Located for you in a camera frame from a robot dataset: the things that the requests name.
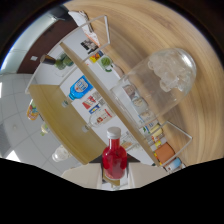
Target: sticker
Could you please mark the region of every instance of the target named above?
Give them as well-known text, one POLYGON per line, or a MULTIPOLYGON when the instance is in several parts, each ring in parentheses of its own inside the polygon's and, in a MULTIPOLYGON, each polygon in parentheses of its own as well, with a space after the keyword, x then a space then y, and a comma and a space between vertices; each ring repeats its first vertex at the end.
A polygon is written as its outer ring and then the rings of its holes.
POLYGON ((101 98, 101 95, 96 91, 92 94, 95 100, 99 100, 101 98))
POLYGON ((94 103, 96 103, 93 96, 89 96, 82 104, 86 109, 89 109, 94 103))
POLYGON ((98 114, 99 114, 99 116, 97 118, 98 124, 99 123, 105 124, 107 121, 109 121, 111 118, 114 117, 113 111, 111 111, 109 107, 107 107, 103 110, 100 110, 98 114))
POLYGON ((100 106, 103 106, 106 102, 104 101, 104 99, 99 100, 99 104, 100 106))
POLYGON ((100 108, 99 104, 97 104, 95 107, 93 107, 91 110, 89 110, 90 114, 93 114, 96 110, 100 108))
POLYGON ((98 61, 101 58, 100 54, 97 52, 96 54, 92 55, 89 59, 95 63, 96 61, 98 61))
POLYGON ((83 78, 81 78, 74 86, 75 91, 78 93, 83 92, 87 87, 88 83, 83 78))

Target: glass bottle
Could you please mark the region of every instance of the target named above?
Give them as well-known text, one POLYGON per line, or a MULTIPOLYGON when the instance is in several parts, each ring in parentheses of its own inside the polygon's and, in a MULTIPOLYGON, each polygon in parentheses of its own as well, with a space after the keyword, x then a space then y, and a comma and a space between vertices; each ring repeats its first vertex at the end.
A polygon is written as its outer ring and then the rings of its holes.
POLYGON ((66 97, 66 100, 62 102, 63 107, 67 107, 75 99, 81 99, 86 93, 93 88, 93 85, 83 75, 79 78, 70 88, 70 93, 66 97))
POLYGON ((87 132, 92 127, 98 128, 102 124, 107 123, 109 120, 111 120, 115 116, 116 114, 109 107, 109 105, 104 104, 102 107, 96 110, 93 114, 91 114, 89 118, 89 123, 82 127, 82 131, 87 132))
POLYGON ((118 127, 108 128, 107 137, 109 146, 104 149, 102 154, 103 168, 107 178, 119 180, 124 176, 127 167, 127 152, 120 145, 121 129, 118 127))
POLYGON ((41 125, 41 135, 44 136, 45 134, 48 134, 50 132, 50 129, 49 127, 47 126, 47 124, 44 122, 42 125, 41 125))
POLYGON ((179 48, 168 48, 143 59, 110 91, 117 106, 142 128, 176 106, 196 78, 193 58, 179 48))
POLYGON ((60 162, 72 157, 72 154, 68 152, 63 145, 59 146, 52 154, 52 159, 55 162, 60 162))

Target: glass jar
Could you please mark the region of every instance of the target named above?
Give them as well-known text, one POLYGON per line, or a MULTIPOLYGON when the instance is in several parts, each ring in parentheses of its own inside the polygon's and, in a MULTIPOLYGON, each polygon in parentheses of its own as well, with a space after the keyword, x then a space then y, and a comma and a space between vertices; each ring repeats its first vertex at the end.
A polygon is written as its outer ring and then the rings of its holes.
POLYGON ((142 60, 110 91, 133 126, 142 128, 177 105, 195 78, 192 57, 182 49, 168 48, 142 60))

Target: picture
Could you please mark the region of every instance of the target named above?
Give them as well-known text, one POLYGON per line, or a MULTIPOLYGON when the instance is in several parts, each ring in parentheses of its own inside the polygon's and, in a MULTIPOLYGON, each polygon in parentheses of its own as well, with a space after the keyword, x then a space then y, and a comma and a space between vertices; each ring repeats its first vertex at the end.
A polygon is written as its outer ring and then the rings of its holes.
POLYGON ((89 109, 94 103, 96 103, 96 100, 93 96, 89 96, 82 104, 86 109, 89 109))
POLYGON ((92 96, 94 97, 94 99, 95 100, 99 100, 100 98, 101 98, 101 95, 99 94, 99 92, 94 92, 93 94, 92 94, 92 96))
POLYGON ((96 110, 100 108, 99 104, 97 104, 95 107, 93 107, 91 110, 89 110, 90 114, 93 114, 96 110))

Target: small bottle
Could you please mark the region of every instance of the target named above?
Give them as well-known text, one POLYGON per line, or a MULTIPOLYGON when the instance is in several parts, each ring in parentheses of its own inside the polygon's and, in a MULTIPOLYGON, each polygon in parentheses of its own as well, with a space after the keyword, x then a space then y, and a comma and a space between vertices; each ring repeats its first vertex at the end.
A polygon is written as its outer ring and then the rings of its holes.
POLYGON ((110 127, 107 129, 109 146, 102 154, 103 168, 107 178, 111 180, 120 180, 127 167, 127 152, 120 146, 121 129, 110 127))
POLYGON ((67 107, 75 99, 81 99, 86 93, 88 93, 93 86, 83 75, 78 81, 76 81, 70 88, 70 93, 66 97, 66 100, 62 102, 63 107, 67 107))
POLYGON ((107 123, 109 120, 111 120, 115 116, 116 114, 109 107, 109 105, 104 104, 102 107, 96 110, 93 114, 91 114, 89 118, 89 123, 82 127, 82 131, 87 132, 92 127, 98 128, 102 124, 107 123))
POLYGON ((158 149, 164 143, 166 143, 166 138, 162 137, 157 142, 155 142, 153 145, 151 145, 150 148, 152 149, 152 151, 155 151, 156 149, 158 149))
POLYGON ((68 152, 63 145, 59 146, 52 154, 52 159, 55 162, 60 162, 72 157, 72 154, 68 152))
POLYGON ((45 134, 48 134, 50 132, 50 129, 49 127, 47 126, 47 124, 44 122, 42 125, 41 125, 41 135, 44 136, 45 134))
POLYGON ((178 167, 180 167, 181 163, 182 163, 181 160, 177 157, 171 163, 169 163, 168 165, 166 165, 165 166, 165 169, 167 171, 174 171, 175 169, 177 169, 178 167))
POLYGON ((36 108, 36 105, 35 105, 33 99, 30 101, 26 115, 32 121, 36 120, 39 115, 39 112, 37 111, 37 108, 36 108))

